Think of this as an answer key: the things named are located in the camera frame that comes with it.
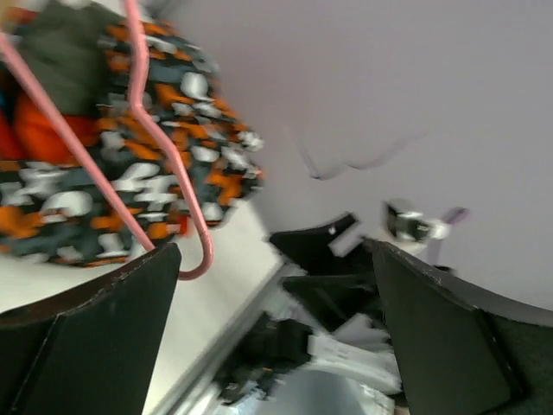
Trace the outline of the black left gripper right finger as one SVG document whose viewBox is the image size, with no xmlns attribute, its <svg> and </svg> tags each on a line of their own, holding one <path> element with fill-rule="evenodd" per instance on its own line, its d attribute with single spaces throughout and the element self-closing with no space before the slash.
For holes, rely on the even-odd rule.
<svg viewBox="0 0 553 415">
<path fill-rule="evenodd" d="M 412 414 L 550 414 L 552 313 L 371 242 Z"/>
</svg>

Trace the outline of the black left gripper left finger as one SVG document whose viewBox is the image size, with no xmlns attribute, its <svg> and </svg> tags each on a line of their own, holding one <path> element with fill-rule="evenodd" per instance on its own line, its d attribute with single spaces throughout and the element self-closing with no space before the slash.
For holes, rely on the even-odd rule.
<svg viewBox="0 0 553 415">
<path fill-rule="evenodd" d="M 1 315 L 3 414 L 140 414 L 181 254 L 174 243 Z"/>
</svg>

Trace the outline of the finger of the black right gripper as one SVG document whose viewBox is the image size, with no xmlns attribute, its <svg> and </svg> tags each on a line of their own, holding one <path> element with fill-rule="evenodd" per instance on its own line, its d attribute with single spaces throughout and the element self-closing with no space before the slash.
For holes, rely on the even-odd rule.
<svg viewBox="0 0 553 415">
<path fill-rule="evenodd" d="M 385 327 L 384 312 L 373 274 L 290 276 L 282 287 L 327 331 L 334 332 L 354 316 L 368 316 Z"/>
<path fill-rule="evenodd" d="M 271 233 L 268 241 L 286 258 L 312 276 L 357 275 L 373 273 L 372 255 L 363 242 L 343 255 L 335 254 L 331 243 L 359 223 L 353 213 L 318 227 Z"/>
</svg>

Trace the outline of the orange black camouflage shorts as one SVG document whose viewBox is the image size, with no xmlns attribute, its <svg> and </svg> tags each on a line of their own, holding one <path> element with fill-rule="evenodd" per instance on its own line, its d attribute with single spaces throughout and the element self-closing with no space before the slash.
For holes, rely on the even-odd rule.
<svg viewBox="0 0 553 415">
<path fill-rule="evenodd" d="M 262 185 L 251 161 L 263 146 L 223 100 L 218 70 L 166 22 L 143 26 L 149 71 L 143 107 L 177 151 L 209 227 Z M 155 246 L 187 231 L 188 204 L 167 153 L 128 104 L 132 46 L 126 22 L 74 18 L 16 25 L 19 53 L 75 136 Z M 23 91 L 2 129 L 21 156 L 1 158 L 1 251 L 39 263 L 121 263 L 131 230 L 49 119 Z"/>
</svg>

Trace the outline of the pink hanger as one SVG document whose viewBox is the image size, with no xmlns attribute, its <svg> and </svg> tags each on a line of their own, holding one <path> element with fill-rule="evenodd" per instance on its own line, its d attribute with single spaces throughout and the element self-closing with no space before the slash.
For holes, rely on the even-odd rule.
<svg viewBox="0 0 553 415">
<path fill-rule="evenodd" d="M 152 139 L 165 152 L 170 167 L 178 180 L 181 192 L 188 204 L 189 213 L 196 228 L 202 247 L 202 259 L 198 266 L 190 271 L 181 271 L 179 279 L 191 281 L 205 274 L 213 265 L 214 247 L 213 240 L 209 234 L 206 221 L 201 211 L 200 204 L 194 193 L 194 186 L 191 183 L 188 173 L 181 160 L 180 153 L 173 145 L 171 139 L 162 129 L 150 118 L 143 106 L 143 92 L 149 69 L 149 51 L 146 44 L 141 13 L 137 3 L 132 0 L 122 2 L 127 17 L 127 26 L 130 32 L 132 47 L 132 63 L 129 84 L 129 105 L 138 123 L 150 134 Z M 45 113 L 52 122 L 53 127 L 58 131 L 68 149 L 85 168 L 91 179 L 95 182 L 106 200 L 117 211 L 124 224 L 137 238 L 144 249 L 151 251 L 154 245 L 139 226 L 129 209 L 124 205 L 116 191 L 107 181 L 97 164 L 92 160 L 85 147 L 74 135 L 67 122 L 61 116 L 54 103 L 47 96 L 46 92 L 32 74 L 28 65 L 20 54 L 14 49 L 6 34 L 1 34 L 1 55 L 8 69 L 24 87 L 27 94 L 34 100 L 35 104 Z"/>
</svg>

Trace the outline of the olive grey shorts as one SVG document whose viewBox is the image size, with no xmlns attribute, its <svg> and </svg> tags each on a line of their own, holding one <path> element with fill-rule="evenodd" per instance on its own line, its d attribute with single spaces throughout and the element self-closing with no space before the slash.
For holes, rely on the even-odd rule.
<svg viewBox="0 0 553 415">
<path fill-rule="evenodd" d="M 98 3 L 74 9 L 50 1 L 23 31 L 20 56 L 60 113 L 94 116 L 109 76 L 99 40 L 123 18 Z"/>
</svg>

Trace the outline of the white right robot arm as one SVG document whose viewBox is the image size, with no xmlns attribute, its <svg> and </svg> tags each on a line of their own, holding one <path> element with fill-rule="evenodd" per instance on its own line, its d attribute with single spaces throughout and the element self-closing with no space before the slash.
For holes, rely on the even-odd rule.
<svg viewBox="0 0 553 415">
<path fill-rule="evenodd" d="M 292 269 L 277 280 L 275 308 L 262 312 L 238 345 L 242 372 L 264 393 L 297 369 L 338 374 L 388 395 L 400 392 L 372 253 L 364 238 L 344 254 L 331 248 L 357 223 L 346 213 L 318 227 L 270 234 L 269 243 Z"/>
</svg>

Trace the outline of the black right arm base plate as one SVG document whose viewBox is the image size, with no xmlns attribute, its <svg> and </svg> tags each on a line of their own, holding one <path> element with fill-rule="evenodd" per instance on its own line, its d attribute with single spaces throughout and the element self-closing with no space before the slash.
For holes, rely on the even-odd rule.
<svg viewBox="0 0 553 415">
<path fill-rule="evenodd" d="M 213 381 L 224 405 L 260 393 L 266 400 L 284 375 L 311 361 L 313 329 L 293 319 L 274 320 L 263 313 L 229 354 Z"/>
</svg>

